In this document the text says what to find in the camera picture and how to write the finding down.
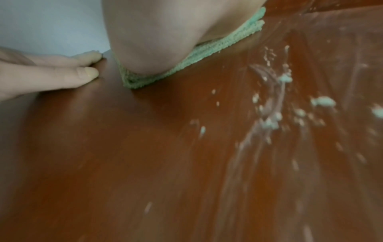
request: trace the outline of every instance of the white wall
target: white wall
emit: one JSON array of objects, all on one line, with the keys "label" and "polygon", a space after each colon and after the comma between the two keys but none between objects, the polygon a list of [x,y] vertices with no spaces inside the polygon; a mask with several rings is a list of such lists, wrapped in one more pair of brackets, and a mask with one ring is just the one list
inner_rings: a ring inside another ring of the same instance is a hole
[{"label": "white wall", "polygon": [[62,55],[109,49],[101,0],[0,2],[0,46]]}]

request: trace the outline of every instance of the fingernail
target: fingernail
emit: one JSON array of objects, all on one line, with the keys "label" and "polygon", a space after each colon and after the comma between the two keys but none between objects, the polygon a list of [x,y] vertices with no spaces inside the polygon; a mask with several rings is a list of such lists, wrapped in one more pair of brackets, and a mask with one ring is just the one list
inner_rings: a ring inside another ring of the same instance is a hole
[{"label": "fingernail", "polygon": [[99,76],[99,71],[93,67],[85,67],[85,72],[87,73],[88,77],[92,80]]}]

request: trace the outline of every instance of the green cloth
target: green cloth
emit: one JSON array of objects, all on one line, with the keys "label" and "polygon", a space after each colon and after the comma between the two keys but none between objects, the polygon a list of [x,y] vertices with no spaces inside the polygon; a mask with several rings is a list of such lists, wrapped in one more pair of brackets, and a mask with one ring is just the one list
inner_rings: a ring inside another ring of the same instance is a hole
[{"label": "green cloth", "polygon": [[252,35],[253,33],[262,30],[264,25],[264,21],[260,20],[266,12],[266,8],[262,7],[254,16],[249,19],[246,23],[244,23],[240,28],[231,33],[225,38],[213,40],[201,45],[197,45],[190,55],[184,59],[181,63],[176,65],[173,69],[158,75],[137,75],[132,72],[129,72],[125,67],[123,67],[119,61],[116,59],[118,63],[118,67],[120,69],[120,74],[122,77],[122,81],[124,82],[124,86],[131,89],[138,89],[149,85],[155,81],[168,77],[200,60],[219,52],[229,46],[237,43],[238,41]]}]

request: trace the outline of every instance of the polished surface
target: polished surface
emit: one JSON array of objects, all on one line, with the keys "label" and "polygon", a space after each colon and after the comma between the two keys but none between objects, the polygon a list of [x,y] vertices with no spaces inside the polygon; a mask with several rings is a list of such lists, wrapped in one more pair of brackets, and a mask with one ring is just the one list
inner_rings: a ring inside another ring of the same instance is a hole
[{"label": "polished surface", "polygon": [[383,241],[383,6],[267,7],[262,32],[144,89],[107,53],[84,87],[0,104],[2,239]]}]

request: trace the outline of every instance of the finger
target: finger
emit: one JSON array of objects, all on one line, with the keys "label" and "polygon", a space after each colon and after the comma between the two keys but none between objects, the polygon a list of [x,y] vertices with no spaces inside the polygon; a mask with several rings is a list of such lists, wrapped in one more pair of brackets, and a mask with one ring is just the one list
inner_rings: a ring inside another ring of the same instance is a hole
[{"label": "finger", "polygon": [[26,55],[38,66],[47,67],[87,67],[97,63],[103,55],[98,51],[89,51],[72,57],[64,55]]},{"label": "finger", "polygon": [[69,89],[82,86],[97,78],[93,67],[39,67],[1,63],[0,91],[9,95]]}]

